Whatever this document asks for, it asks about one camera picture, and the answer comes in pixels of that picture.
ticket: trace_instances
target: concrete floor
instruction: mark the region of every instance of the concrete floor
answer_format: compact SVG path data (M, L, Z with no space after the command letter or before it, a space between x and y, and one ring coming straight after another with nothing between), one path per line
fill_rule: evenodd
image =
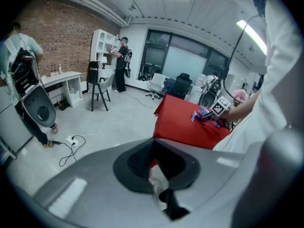
M98 150L152 137L157 119L153 112L162 99L152 100L145 94L129 87L126 93L111 91L111 102L104 95L109 111L105 110L102 100L95 100L94 111L91 112L91 94L86 93L83 102L76 108L69 107L65 111L57 109L59 132L56 135L48 128L43 131L50 140L67 143L69 135L96 133L104 127L96 135L85 136L85 145L75 154L77 160ZM80 144L84 142L80 137L76 139ZM32 138L18 153L18 158L8 166L7 175L13 183L33 195L46 181L75 162L71 157L64 167L59 166L59 160L70 152L64 144L45 149L36 138Z

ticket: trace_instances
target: white shirt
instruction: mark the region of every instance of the white shirt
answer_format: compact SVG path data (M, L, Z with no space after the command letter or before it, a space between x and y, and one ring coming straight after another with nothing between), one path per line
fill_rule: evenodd
M209 85L214 79L218 79L218 77L214 75L208 75L206 78L206 85Z
M302 36L280 0L266 0L266 23L268 67L260 96L252 112L214 150L245 153L252 143L264 142L272 132L287 125L272 91L294 66L302 63Z
M13 55L10 53L9 49L5 45L7 41L10 40L12 42L12 46L15 47L16 53ZM8 38L1 46L0 46L0 74L1 78L6 79L7 83L7 91L10 95L10 100L13 105L17 105L20 101L19 94L13 84L13 80L11 75L9 74L9 65L14 62L19 52L20 48L24 50L31 50L37 53L42 53L42 48L36 43L36 41L27 35L19 33L18 35L13 35Z

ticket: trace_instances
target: white office chair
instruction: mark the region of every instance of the white office chair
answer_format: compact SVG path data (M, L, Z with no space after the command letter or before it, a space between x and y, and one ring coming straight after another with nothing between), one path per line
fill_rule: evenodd
M148 84L148 89L151 90L149 93L146 93L146 96L151 95L152 100L154 100L154 97L160 98L160 96L157 93L160 93L162 91L162 88L164 87L164 81L165 81L165 75L162 74L154 74L152 81Z

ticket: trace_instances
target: white shelf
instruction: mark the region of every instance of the white shelf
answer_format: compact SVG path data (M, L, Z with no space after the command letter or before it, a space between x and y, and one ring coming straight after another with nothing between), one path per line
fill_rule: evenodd
M104 54L110 54L111 48L118 49L118 37L104 31L97 29L94 31L90 61L100 62Z

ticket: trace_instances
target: bottle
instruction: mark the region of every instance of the bottle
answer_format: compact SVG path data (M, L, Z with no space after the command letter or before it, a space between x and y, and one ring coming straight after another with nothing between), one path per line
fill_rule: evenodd
M63 73L62 70L61 70L61 64L59 64L58 72L59 72L59 74Z

